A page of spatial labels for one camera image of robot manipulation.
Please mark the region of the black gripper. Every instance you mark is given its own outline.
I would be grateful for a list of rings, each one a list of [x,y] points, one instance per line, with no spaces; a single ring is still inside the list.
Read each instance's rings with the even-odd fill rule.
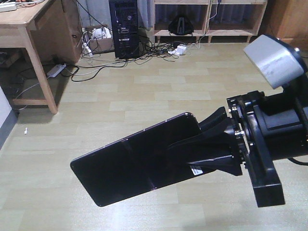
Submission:
[[[282,184],[273,162],[308,153],[308,125],[298,115],[294,97],[285,92],[265,96],[253,91],[230,97],[227,103],[232,118],[225,107],[218,108],[199,123],[199,135],[169,145],[168,153],[177,153],[178,162],[206,172],[241,176],[235,120],[247,141],[243,156],[257,206],[283,205]]]

